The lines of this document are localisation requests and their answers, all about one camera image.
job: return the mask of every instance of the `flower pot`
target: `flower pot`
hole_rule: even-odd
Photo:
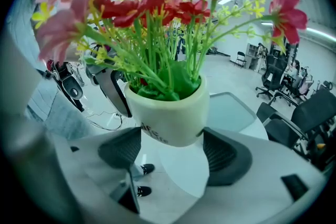
[[[193,144],[202,133],[209,107],[206,79],[188,98],[179,101],[152,100],[134,93],[129,83],[125,97],[137,124],[150,137],[161,143],[183,147]]]

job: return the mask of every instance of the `black office chair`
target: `black office chair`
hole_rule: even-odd
[[[245,66],[245,63],[246,63],[245,53],[243,53],[243,52],[241,52],[241,51],[239,51],[239,52],[237,53],[237,60],[235,61],[234,66],[236,65],[237,61],[242,63],[241,66],[240,66],[240,68],[244,67],[244,66]]]
[[[316,148],[317,144],[326,143],[328,125],[334,124],[333,117],[336,116],[336,97],[328,90],[319,90],[310,99],[297,105],[282,92],[276,92],[274,98],[278,96],[296,106],[291,120],[270,106],[273,100],[269,104],[262,103],[257,116],[263,123],[269,140],[307,157],[307,154],[303,153],[302,145],[297,142],[308,141],[306,151]],[[300,147],[299,150],[294,148],[296,145]]]
[[[264,88],[256,87],[256,90],[261,90],[257,94],[257,97],[261,94],[265,94],[268,96],[269,99],[273,97],[273,94],[270,93],[270,91],[275,91],[281,88],[281,77],[284,73],[287,63],[285,60],[278,58],[275,62],[275,58],[273,55],[268,55],[266,57],[266,72],[261,77],[261,80],[263,82]]]

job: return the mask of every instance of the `flower bouquet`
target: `flower bouquet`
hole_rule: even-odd
[[[175,146],[193,143],[205,126],[209,95],[200,70],[214,42],[227,35],[258,36],[252,27],[241,27],[271,20],[273,36],[260,37],[284,50],[283,36],[296,44],[297,28],[307,25],[305,13],[295,9],[299,0],[272,0],[268,15],[262,14],[265,0],[245,0],[240,7],[219,10],[219,0],[36,1],[40,11],[32,19],[39,21],[40,59],[63,62],[72,43],[86,64],[122,71],[134,118],[148,135]],[[56,1],[68,2],[69,7],[50,16]],[[256,16],[224,33],[217,31],[244,13]],[[180,38],[185,40],[185,60],[175,61]],[[90,47],[92,40],[100,45],[98,51]]]

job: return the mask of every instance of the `white floor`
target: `white floor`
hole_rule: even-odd
[[[105,98],[99,87],[93,86],[82,73],[86,85],[83,87],[84,96],[81,99],[85,111],[83,115],[100,124],[106,129],[115,129],[120,125],[120,119],[114,113],[113,105]],[[202,73],[207,77],[210,93],[232,92],[254,112],[257,112],[262,102],[268,102],[265,95],[256,97],[255,87],[261,87],[261,74],[252,70],[241,69],[227,61],[223,56],[207,56]],[[278,99],[273,105],[280,113],[290,118],[294,110],[293,106]],[[133,119],[123,118],[122,128],[135,126]],[[94,127],[97,134],[106,133],[107,130]],[[165,172],[160,163],[157,152],[153,150],[157,141],[142,135],[142,148],[135,161],[137,165],[153,163],[156,170],[145,176],[140,185],[150,186],[152,194],[138,199],[141,217],[153,223],[173,223],[185,211],[187,211],[197,198],[187,194],[175,185]]]

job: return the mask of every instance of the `black sneaker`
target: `black sneaker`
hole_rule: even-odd
[[[145,197],[148,196],[150,193],[152,193],[152,189],[150,187],[138,186],[138,197]]]
[[[140,165],[140,167],[143,169],[143,175],[147,175],[153,172],[155,169],[155,166],[153,164],[144,164]]]

